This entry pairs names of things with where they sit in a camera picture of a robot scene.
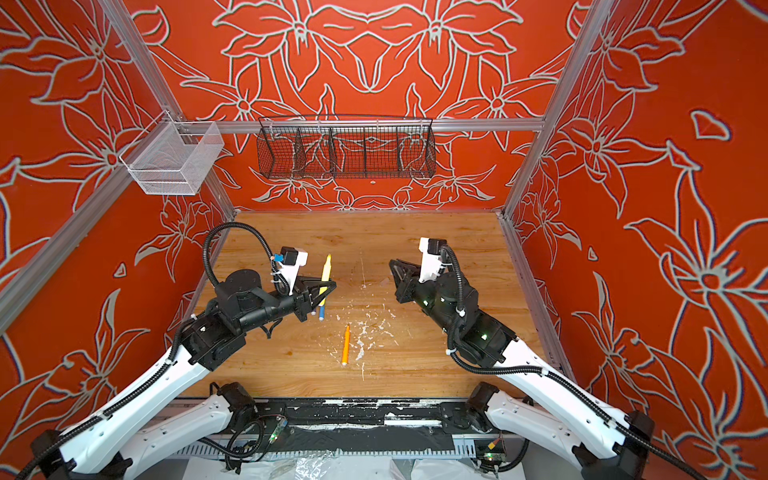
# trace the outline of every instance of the orange wall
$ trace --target orange wall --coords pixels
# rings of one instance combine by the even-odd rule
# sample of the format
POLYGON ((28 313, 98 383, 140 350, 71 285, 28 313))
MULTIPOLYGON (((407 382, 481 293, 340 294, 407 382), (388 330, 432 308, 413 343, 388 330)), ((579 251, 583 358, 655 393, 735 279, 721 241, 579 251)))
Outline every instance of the orange wall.
POLYGON ((768 12, 643 5, 602 28, 515 228, 579 383, 705 476, 765 478, 768 12))
MULTIPOLYGON (((0 6, 0 289, 118 165, 160 108, 97 2, 0 6)), ((0 476, 166 348, 221 213, 132 184, 0 339, 0 476)))
MULTIPOLYGON (((588 2, 127 0, 191 120, 278 114, 543 115, 588 2)), ((500 207, 532 133, 438 137, 438 176, 269 181, 255 138, 228 136, 217 173, 244 210, 500 207)))
POLYGON ((196 197, 128 187, 2 336, 0 472, 18 471, 37 435, 83 419, 160 358, 221 222, 205 186, 196 197))
POLYGON ((160 113, 98 3, 81 3, 0 12, 0 290, 160 113))

